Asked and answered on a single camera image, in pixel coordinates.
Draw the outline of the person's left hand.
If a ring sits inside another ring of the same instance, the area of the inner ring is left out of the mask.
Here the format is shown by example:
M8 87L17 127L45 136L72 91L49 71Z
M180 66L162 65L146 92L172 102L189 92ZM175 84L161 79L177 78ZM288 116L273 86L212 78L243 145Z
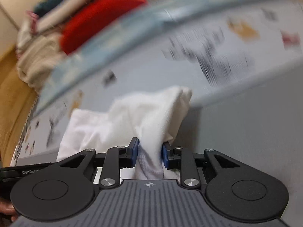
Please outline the person's left hand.
M1 207L1 214L9 216L12 222L18 219L17 212L9 200L1 198L0 207Z

